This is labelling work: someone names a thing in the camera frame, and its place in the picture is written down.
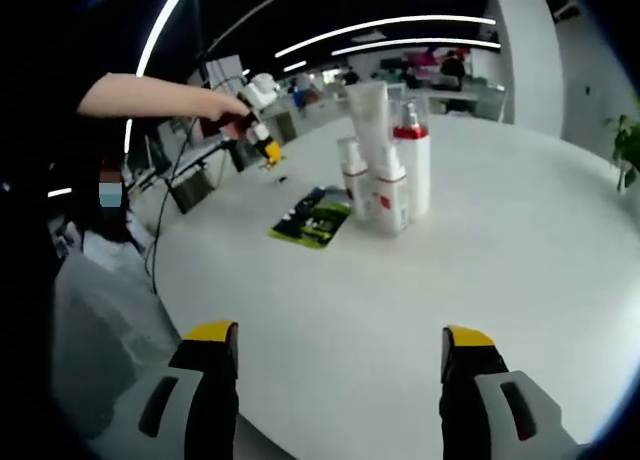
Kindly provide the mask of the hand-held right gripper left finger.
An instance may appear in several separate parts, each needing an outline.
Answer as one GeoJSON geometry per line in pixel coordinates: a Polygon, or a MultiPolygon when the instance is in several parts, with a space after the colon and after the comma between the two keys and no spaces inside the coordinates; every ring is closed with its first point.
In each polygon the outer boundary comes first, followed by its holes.
{"type": "Polygon", "coordinates": [[[231,459],[237,377],[238,324],[198,325],[117,399],[91,449],[100,459],[231,459]]]}

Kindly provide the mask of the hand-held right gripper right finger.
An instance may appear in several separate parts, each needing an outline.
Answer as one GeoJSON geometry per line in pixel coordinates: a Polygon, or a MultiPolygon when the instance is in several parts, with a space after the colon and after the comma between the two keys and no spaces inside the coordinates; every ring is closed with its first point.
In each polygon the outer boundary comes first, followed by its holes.
{"type": "Polygon", "coordinates": [[[441,385],[445,459],[578,459],[586,449],[559,404],[478,330],[443,328],[441,385]]]}

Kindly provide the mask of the person's left hand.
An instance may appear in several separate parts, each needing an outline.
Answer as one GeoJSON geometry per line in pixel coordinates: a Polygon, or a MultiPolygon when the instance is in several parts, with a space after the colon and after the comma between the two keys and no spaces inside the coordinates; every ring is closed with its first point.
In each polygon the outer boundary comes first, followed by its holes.
{"type": "Polygon", "coordinates": [[[198,116],[213,120],[220,127],[231,131],[237,130],[241,120],[250,113],[251,110],[236,97],[205,91],[198,116]]]}

